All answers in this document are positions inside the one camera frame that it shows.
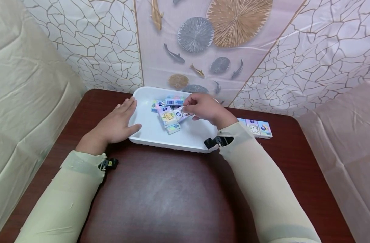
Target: left hand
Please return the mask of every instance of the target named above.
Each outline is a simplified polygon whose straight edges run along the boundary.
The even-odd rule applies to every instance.
[[[118,104],[115,109],[101,120],[95,128],[87,133],[76,147],[76,151],[101,154],[110,143],[119,143],[139,131],[141,124],[128,126],[131,116],[136,109],[134,97]]]

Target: wooden tabletop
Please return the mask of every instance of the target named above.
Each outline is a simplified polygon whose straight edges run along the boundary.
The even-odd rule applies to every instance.
[[[85,94],[0,233],[13,242],[67,154],[116,104],[131,95]],[[298,122],[288,116],[228,108],[263,120],[274,137],[257,139],[287,178],[323,242],[354,242]],[[111,145],[120,163],[93,201],[82,243],[256,242],[254,223],[228,163],[214,151],[191,153],[133,144]]]

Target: hand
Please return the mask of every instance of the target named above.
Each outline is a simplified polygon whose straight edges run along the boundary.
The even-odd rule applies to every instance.
[[[185,106],[183,111],[195,114],[193,120],[207,120],[217,126],[218,130],[238,122],[231,112],[208,94],[191,94],[183,105]]]
[[[87,133],[76,147],[76,151],[88,154],[102,154],[108,144],[119,143],[139,131],[141,124],[128,126],[131,116],[136,109],[134,97],[118,104],[115,109],[101,120],[95,128]]]

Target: colorful package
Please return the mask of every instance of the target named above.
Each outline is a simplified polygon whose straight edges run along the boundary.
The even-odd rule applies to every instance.
[[[163,100],[153,100],[152,105],[151,105],[151,111],[152,112],[155,112],[155,113],[158,112],[157,109],[155,108],[156,105],[158,105],[159,107],[165,107],[166,106],[166,104]]]
[[[256,120],[246,120],[246,125],[254,137],[259,138],[261,136],[260,128]]]
[[[169,95],[166,97],[166,105],[183,105],[185,97],[178,95]]]
[[[242,123],[245,127],[247,126],[246,125],[246,119],[243,119],[243,118],[237,118],[238,119],[238,121],[240,122],[240,123]]]
[[[168,126],[166,128],[166,131],[167,131],[167,133],[169,133],[169,135],[170,134],[173,134],[175,132],[178,132],[179,130],[181,130],[181,127],[180,127],[180,125],[178,123],[177,124],[174,124],[174,125],[171,125],[171,126]]]
[[[260,138],[270,139],[273,137],[269,123],[258,121],[258,126],[260,128]]]
[[[174,114],[177,118],[177,121],[179,123],[183,122],[186,118],[192,116],[192,114],[190,114],[190,113],[183,112],[182,108],[183,108],[183,106],[180,106],[177,109],[173,110],[173,112],[174,112]]]
[[[165,128],[178,124],[176,116],[170,107],[160,107],[159,104],[156,104],[155,108],[157,109],[158,115],[161,118]]]

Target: black clip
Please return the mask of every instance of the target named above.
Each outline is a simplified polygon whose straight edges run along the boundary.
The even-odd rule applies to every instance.
[[[115,158],[106,159],[101,164],[98,165],[100,171],[106,171],[107,169],[116,169],[119,164],[119,160]]]
[[[233,140],[234,140],[233,137],[220,137],[220,136],[217,136],[214,139],[208,138],[207,140],[204,141],[204,144],[207,147],[207,149],[211,149],[211,148],[213,148],[216,145],[219,145],[219,147],[227,146],[230,143],[232,143]]]

